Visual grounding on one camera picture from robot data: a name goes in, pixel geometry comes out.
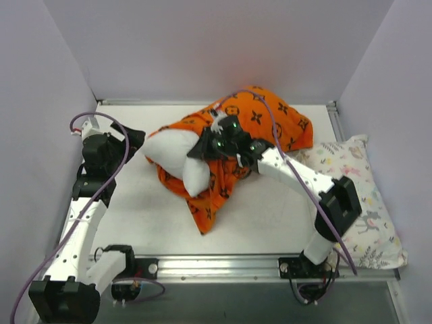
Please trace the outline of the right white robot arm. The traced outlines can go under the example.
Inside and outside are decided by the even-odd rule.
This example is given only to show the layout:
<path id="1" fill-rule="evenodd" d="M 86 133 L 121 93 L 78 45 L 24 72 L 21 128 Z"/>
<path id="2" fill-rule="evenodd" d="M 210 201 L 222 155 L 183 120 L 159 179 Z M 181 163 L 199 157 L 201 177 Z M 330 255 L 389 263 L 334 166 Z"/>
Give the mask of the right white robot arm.
<path id="1" fill-rule="evenodd" d="M 335 179 L 288 157 L 269 141 L 253 138 L 234 115 L 216 119 L 206 127 L 188 152 L 204 161 L 233 159 L 240 167 L 273 178 L 309 197 L 317 209 L 315 230 L 299 260 L 301 272 L 318 274 L 336 243 L 360 217 L 362 208 L 354 182 L 343 175 Z"/>

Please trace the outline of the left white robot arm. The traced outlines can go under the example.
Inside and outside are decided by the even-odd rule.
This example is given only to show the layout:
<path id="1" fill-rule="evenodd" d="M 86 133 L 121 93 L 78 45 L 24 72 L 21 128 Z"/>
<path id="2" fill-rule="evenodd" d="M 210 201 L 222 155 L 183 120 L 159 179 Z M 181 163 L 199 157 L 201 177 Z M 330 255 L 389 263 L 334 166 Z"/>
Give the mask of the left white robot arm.
<path id="1" fill-rule="evenodd" d="M 90 251 L 106 214 L 120 169 L 144 144 L 145 132 L 111 124 L 120 140 L 102 132 L 96 122 L 82 126 L 82 163 L 72 188 L 65 228 L 51 264 L 40 280 L 31 282 L 28 295 L 43 323 L 93 323 L 101 294 L 114 279 L 136 272 L 133 248 L 111 244 L 90 266 Z"/>

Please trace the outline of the orange patterned pillowcase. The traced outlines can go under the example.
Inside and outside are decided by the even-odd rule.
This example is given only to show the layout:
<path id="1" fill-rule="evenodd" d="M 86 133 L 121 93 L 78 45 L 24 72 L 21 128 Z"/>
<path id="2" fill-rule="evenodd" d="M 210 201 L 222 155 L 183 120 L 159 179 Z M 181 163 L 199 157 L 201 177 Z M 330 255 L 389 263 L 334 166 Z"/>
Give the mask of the orange patterned pillowcase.
<path id="1" fill-rule="evenodd" d="M 183 117 L 153 134 L 165 129 L 189 130 L 199 137 L 211 125 L 212 109 L 227 115 L 236 115 L 242 128 L 253 138 L 262 138 L 272 144 L 280 144 L 284 152 L 309 149 L 313 146 L 313 124 L 309 118 L 297 112 L 274 92 L 259 86 L 248 86 L 227 100 L 213 104 Z M 183 198 L 201 234 L 208 233 L 216 220 L 216 212 L 232 195 L 237 182 L 250 173 L 247 167 L 239 167 L 233 160 L 205 161 L 210 168 L 209 188 L 196 197 L 186 192 L 180 180 L 169 175 L 146 157 L 157 168 L 159 181 L 171 192 Z"/>

